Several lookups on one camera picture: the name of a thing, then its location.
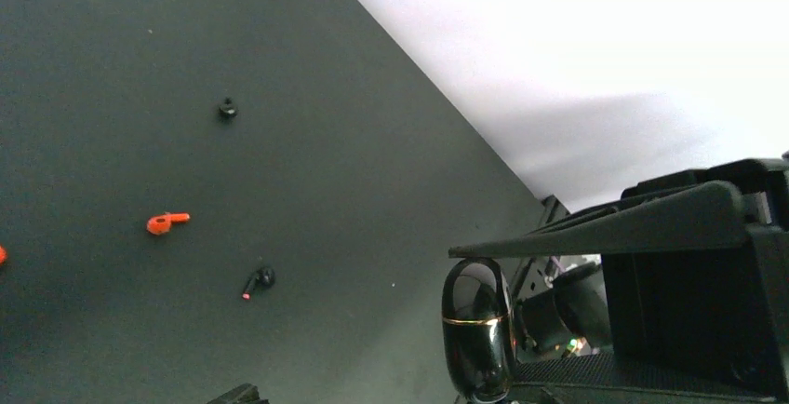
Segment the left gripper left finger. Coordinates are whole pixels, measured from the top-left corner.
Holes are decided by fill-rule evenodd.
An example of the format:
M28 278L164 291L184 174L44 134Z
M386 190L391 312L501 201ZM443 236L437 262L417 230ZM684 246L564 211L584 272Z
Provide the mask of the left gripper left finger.
M269 400L260 395L256 385L246 383L211 399L207 404L269 404Z

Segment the black glossy earbud charging case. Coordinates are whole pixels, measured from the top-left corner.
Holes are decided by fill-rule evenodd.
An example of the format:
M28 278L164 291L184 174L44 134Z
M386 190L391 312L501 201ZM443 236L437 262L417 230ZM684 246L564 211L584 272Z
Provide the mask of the black glossy earbud charging case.
M449 272L441 299L448 375L472 403L498 403L515 373L515 336L508 284L493 260L463 259Z

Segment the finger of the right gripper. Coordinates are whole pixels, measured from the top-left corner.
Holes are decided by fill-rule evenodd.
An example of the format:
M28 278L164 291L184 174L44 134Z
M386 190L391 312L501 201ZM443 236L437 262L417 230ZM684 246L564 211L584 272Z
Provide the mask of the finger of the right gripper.
M753 392L610 353L517 367L508 398L520 403L775 403Z
M623 191L602 249L617 354L788 395L788 164L745 159Z

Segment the black earbud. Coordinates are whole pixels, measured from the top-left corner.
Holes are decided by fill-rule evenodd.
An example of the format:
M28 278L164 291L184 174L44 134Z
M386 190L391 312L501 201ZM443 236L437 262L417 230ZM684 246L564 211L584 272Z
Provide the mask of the black earbud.
M270 289L274 285L275 281L275 270L271 266L263 266L257 269L247 280L242 290L242 299L249 301L256 290Z
M232 98L226 97L217 106L218 116L222 120L231 120L238 115L238 108Z

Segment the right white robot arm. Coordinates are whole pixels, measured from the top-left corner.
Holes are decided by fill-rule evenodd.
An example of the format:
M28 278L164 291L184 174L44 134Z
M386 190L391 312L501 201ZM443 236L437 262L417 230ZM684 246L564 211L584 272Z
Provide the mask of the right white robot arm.
M566 403L788 399L788 164L745 159L641 182L509 246L596 254L521 301L538 349L595 353L527 364L513 397Z

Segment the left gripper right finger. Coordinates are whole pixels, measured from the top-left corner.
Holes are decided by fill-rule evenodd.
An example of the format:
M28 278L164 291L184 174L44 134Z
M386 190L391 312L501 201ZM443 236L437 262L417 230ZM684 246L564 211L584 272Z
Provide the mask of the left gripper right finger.
M638 195L571 214L525 236L451 248L451 258L528 258L737 248L744 198L730 182Z

